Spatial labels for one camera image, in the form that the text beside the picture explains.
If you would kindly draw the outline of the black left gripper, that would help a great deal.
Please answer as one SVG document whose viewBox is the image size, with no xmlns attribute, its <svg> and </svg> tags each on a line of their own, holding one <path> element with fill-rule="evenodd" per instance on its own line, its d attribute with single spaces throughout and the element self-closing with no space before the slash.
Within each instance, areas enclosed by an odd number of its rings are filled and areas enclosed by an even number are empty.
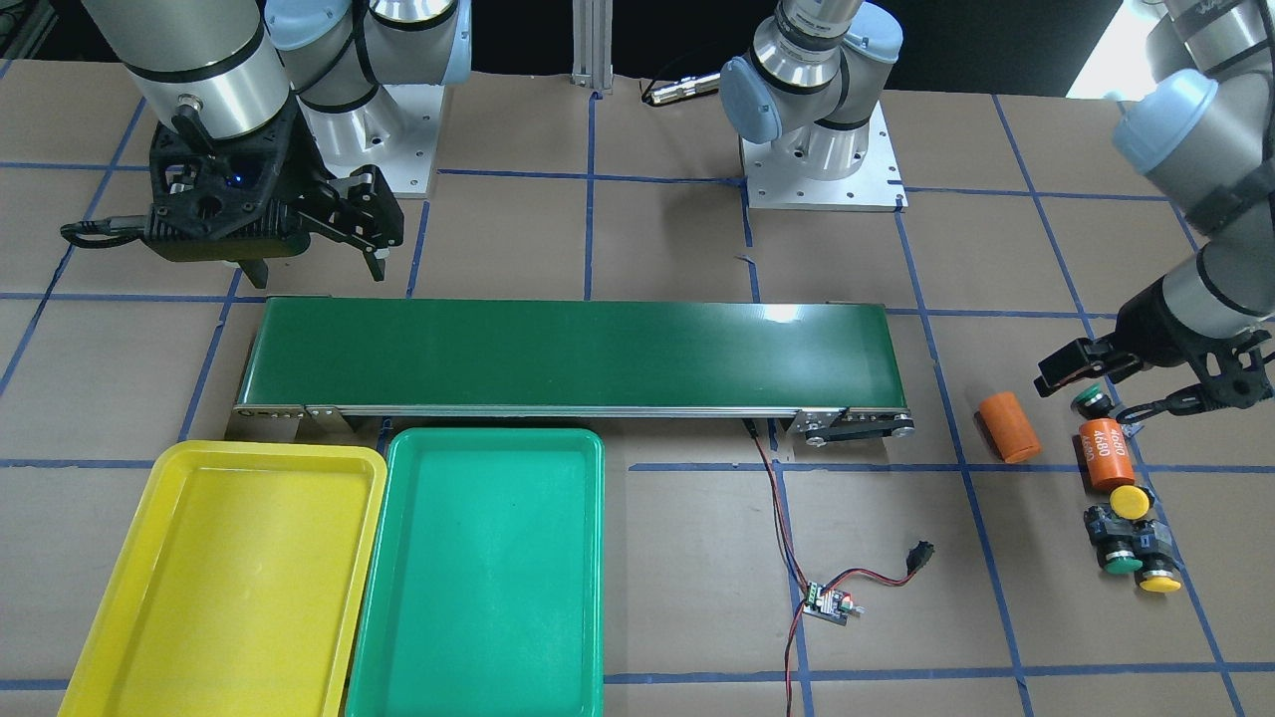
<svg viewBox="0 0 1275 717">
<path fill-rule="evenodd" d="M 1074 339 L 1038 364 L 1038 395 L 1054 395 L 1082 379 L 1125 381 L 1153 367 L 1188 364 L 1193 385 L 1165 398 L 1130 404 L 1113 413 L 1119 424 L 1142 424 L 1160 415 L 1193 416 L 1221 408 L 1247 410 L 1272 398 L 1272 381 L 1260 350 L 1270 332 L 1244 328 L 1234 336 L 1204 336 L 1186 327 L 1167 305 L 1164 281 L 1142 290 L 1119 309 L 1116 330 L 1103 339 Z"/>
</svg>

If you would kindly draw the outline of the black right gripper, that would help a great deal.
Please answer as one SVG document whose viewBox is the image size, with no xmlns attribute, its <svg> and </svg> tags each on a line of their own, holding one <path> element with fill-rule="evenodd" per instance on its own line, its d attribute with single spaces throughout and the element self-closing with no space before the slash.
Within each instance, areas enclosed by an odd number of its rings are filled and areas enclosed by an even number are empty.
<svg viewBox="0 0 1275 717">
<path fill-rule="evenodd" d="M 382 168 L 334 179 L 295 100 L 259 130 L 205 149 L 159 125 L 147 159 L 147 248 L 170 262 L 237 262 L 266 290 L 264 259 L 300 255 L 319 233 L 360 250 L 382 282 L 388 254 L 402 245 L 402 207 Z"/>
</svg>

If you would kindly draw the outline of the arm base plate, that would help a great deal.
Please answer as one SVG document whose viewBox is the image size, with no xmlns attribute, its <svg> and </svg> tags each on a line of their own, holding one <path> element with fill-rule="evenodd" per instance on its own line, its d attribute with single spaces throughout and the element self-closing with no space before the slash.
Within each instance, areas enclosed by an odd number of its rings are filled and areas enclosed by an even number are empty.
<svg viewBox="0 0 1275 717">
<path fill-rule="evenodd" d="M 301 114 L 332 174 L 376 166 L 397 198 L 425 199 L 446 100 L 444 85 L 385 85 L 363 108 L 324 114 L 303 106 Z"/>
<path fill-rule="evenodd" d="M 896 212 L 909 207 L 884 105 L 852 130 L 810 125 L 740 140 L 748 204 L 764 211 Z"/>
</svg>

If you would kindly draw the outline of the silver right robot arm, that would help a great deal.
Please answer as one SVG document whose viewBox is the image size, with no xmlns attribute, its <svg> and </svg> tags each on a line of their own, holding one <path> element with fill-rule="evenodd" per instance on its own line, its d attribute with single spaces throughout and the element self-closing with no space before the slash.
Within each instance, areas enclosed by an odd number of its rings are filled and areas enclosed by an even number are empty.
<svg viewBox="0 0 1275 717">
<path fill-rule="evenodd" d="M 469 1 L 88 1 L 156 114 L 150 204 L 61 227 L 82 249 L 142 242 L 176 263 L 272 259 L 314 236 L 374 281 L 428 189 L 442 96 L 472 71 Z"/>
</svg>

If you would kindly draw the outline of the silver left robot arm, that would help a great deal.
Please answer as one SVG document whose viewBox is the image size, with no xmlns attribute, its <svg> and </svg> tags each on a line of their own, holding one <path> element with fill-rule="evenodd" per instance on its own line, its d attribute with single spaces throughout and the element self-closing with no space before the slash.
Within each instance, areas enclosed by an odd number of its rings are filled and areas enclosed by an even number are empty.
<svg viewBox="0 0 1275 717">
<path fill-rule="evenodd" d="M 1262 352 L 1272 319 L 1272 4 L 1169 1 L 1162 26 L 1187 56 L 1119 119 L 1113 145 L 1205 239 L 1192 258 L 1119 309 L 1102 339 L 1074 339 L 1038 364 L 1053 395 L 1081 379 L 1125 381 L 1187 364 L 1193 385 L 1117 413 L 1246 410 L 1272 395 Z"/>
</svg>

